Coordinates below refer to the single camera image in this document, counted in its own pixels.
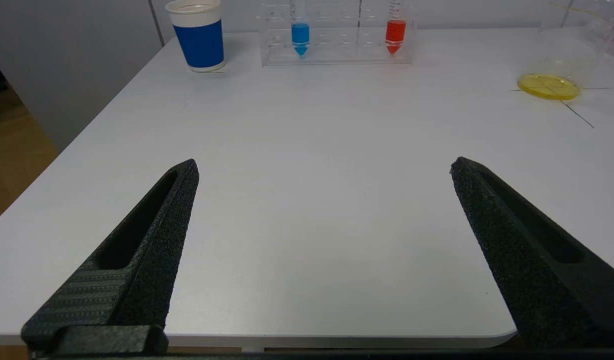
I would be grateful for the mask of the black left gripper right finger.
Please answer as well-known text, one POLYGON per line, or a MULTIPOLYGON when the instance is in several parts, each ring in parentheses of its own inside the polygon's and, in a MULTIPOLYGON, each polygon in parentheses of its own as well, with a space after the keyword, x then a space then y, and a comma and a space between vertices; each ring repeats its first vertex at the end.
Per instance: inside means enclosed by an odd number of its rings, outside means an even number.
POLYGON ((525 344, 614 348, 614 268, 484 165, 449 173, 525 344))

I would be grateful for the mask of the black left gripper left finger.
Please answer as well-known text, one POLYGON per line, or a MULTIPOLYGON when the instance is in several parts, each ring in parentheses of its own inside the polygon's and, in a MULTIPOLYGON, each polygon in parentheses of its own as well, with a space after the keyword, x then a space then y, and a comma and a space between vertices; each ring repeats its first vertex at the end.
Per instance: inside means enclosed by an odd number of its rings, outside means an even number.
POLYGON ((199 184, 195 160, 170 168, 25 323, 33 357, 162 357, 199 184))

